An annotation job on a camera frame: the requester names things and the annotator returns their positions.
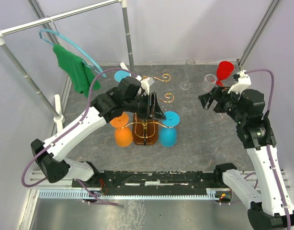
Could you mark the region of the clear wine glass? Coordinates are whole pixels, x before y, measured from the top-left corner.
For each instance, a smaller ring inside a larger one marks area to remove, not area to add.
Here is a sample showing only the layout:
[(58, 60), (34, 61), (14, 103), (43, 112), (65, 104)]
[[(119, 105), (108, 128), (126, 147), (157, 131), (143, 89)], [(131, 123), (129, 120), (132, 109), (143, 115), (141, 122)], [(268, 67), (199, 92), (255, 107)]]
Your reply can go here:
[(183, 77), (183, 81), (180, 83), (180, 88), (184, 91), (189, 90), (191, 87), (190, 77), (194, 73), (195, 64), (196, 64), (196, 60), (192, 57), (188, 57), (185, 61), (184, 77)]
[(217, 77), (213, 74), (207, 74), (202, 82), (202, 90), (210, 92), (216, 86)]

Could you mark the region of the blue front wine glass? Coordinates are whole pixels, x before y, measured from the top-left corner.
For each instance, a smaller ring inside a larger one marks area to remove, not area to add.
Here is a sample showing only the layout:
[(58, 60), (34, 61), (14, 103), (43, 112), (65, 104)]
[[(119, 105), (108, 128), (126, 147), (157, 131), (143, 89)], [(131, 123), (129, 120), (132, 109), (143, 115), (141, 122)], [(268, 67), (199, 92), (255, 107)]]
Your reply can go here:
[(166, 111), (164, 113), (166, 119), (162, 121), (165, 127), (162, 127), (159, 131), (159, 142), (164, 147), (172, 147), (177, 141), (176, 126), (180, 123), (180, 117), (176, 112)]

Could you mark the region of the red wine glass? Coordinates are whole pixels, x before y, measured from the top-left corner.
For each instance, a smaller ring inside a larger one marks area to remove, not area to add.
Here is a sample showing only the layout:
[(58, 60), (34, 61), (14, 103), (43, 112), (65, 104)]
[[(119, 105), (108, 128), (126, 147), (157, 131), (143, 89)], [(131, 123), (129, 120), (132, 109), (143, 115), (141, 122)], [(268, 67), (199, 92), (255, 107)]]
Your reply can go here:
[(222, 86), (222, 81), (227, 79), (234, 70), (233, 63), (229, 61), (221, 61), (216, 71), (216, 85)]

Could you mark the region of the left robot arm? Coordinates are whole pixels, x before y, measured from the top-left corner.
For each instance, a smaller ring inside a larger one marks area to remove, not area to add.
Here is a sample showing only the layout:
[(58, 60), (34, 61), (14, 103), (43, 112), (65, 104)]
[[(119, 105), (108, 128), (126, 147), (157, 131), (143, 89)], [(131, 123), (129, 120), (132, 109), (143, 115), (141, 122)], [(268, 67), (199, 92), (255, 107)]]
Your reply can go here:
[(98, 95), (87, 109), (62, 131), (41, 141), (31, 143), (35, 160), (45, 179), (56, 183), (63, 178), (79, 179), (87, 186), (99, 183), (96, 168), (88, 162), (67, 159), (69, 152), (93, 131), (120, 117), (124, 112), (131, 112), (141, 120), (164, 120), (155, 92), (139, 95), (142, 83), (126, 77), (117, 87)]

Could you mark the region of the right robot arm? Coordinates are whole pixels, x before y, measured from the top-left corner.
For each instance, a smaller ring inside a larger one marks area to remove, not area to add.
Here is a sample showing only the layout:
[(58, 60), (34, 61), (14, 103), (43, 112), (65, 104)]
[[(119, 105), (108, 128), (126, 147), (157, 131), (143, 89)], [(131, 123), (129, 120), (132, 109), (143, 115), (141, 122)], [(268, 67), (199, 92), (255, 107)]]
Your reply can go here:
[(249, 222), (255, 230), (291, 229), (294, 204), (284, 185), (278, 164), (276, 139), (269, 112), (264, 112), (263, 93), (246, 89), (232, 92), (229, 87), (215, 87), (198, 97), (203, 109), (216, 102), (213, 111), (226, 113), (236, 123), (237, 136), (254, 166), (259, 191), (253, 188), (231, 165), (221, 164), (213, 175), (218, 187), (228, 186), (247, 208)]

